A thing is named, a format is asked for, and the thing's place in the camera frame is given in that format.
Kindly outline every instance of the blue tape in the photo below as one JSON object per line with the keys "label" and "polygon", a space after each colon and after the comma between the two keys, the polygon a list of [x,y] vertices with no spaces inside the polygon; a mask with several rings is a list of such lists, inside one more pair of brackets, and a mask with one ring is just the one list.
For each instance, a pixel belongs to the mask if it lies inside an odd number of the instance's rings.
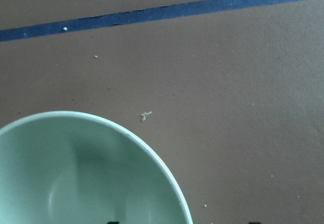
{"label": "blue tape", "polygon": [[198,14],[214,13],[250,7],[289,3],[304,0],[206,0],[166,7],[149,8],[131,12],[115,13],[98,17],[73,19],[28,27],[0,30],[0,41],[75,32],[94,28],[156,21]]}

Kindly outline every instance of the white speck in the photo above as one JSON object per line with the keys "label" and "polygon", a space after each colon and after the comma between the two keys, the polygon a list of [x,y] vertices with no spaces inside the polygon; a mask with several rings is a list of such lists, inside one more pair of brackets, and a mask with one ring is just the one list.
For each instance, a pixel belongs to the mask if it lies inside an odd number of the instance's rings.
{"label": "white speck", "polygon": [[152,111],[147,112],[147,113],[146,113],[146,112],[142,113],[142,114],[141,114],[141,116],[143,117],[143,118],[142,118],[142,121],[145,121],[145,120],[146,120],[146,117],[147,117],[148,115],[150,115],[150,114],[152,114]]}

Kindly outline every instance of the plastic container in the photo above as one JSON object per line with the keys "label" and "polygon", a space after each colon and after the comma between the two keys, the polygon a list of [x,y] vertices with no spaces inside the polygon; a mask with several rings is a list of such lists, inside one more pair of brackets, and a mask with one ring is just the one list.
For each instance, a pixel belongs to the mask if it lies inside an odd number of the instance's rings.
{"label": "plastic container", "polygon": [[1,224],[192,224],[174,177],[107,119],[54,111],[0,129]]}

